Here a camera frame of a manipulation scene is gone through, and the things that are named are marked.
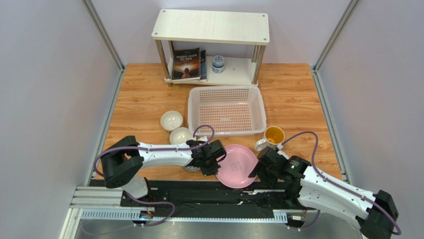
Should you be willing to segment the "brown patterned bowl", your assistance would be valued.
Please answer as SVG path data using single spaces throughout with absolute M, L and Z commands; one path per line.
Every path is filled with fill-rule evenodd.
M 184 166 L 182 168 L 185 171 L 190 172 L 190 173 L 199 172 L 201 170 L 199 167 L 194 167 L 194 166 Z

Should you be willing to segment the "pink plastic plate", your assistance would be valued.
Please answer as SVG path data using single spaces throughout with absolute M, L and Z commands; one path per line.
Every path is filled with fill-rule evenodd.
M 258 162 L 256 155 L 249 148 L 239 144 L 228 145 L 225 150 L 225 159 L 218 163 L 220 168 L 216 173 L 217 179 L 233 189 L 251 185 L 257 178 L 249 177 Z

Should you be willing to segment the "patterned mug yellow interior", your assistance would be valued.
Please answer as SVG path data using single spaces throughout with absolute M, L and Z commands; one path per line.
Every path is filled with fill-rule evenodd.
M 263 137 L 258 140 L 254 149 L 257 152 L 262 151 L 266 147 L 277 148 L 286 138 L 285 132 L 278 126 L 269 126 L 265 129 Z

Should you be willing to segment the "white bowl black exterior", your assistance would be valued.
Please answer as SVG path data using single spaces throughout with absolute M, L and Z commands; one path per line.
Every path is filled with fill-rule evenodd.
M 179 127 L 170 133 L 169 142 L 170 144 L 185 143 L 186 141 L 191 140 L 193 135 L 194 133 L 190 129 L 186 127 Z

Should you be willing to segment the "white bowl yellow rim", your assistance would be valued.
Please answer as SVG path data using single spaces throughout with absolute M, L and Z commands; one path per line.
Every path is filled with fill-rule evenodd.
M 160 124 L 166 131 L 173 131 L 183 124 L 183 116 L 177 111 L 165 112 L 160 119 Z

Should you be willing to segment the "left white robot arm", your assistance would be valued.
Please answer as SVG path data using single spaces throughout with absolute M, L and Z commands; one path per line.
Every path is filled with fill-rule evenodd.
M 204 176 L 209 176 L 217 174 L 219 162 L 225 158 L 226 150 L 220 140 L 203 137 L 174 145 L 154 145 L 138 142 L 130 135 L 102 152 L 96 160 L 102 166 L 106 188 L 121 188 L 139 199 L 149 191 L 147 180 L 137 175 L 140 169 L 167 165 L 196 167 Z

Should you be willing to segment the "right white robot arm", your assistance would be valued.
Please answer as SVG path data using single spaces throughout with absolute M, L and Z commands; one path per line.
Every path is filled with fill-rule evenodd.
M 386 191 L 377 193 L 340 181 L 298 157 L 286 157 L 279 150 L 266 147 L 249 174 L 273 188 L 278 180 L 286 184 L 287 200 L 345 220 L 368 239 L 389 239 L 398 229 L 399 217 L 394 199 Z

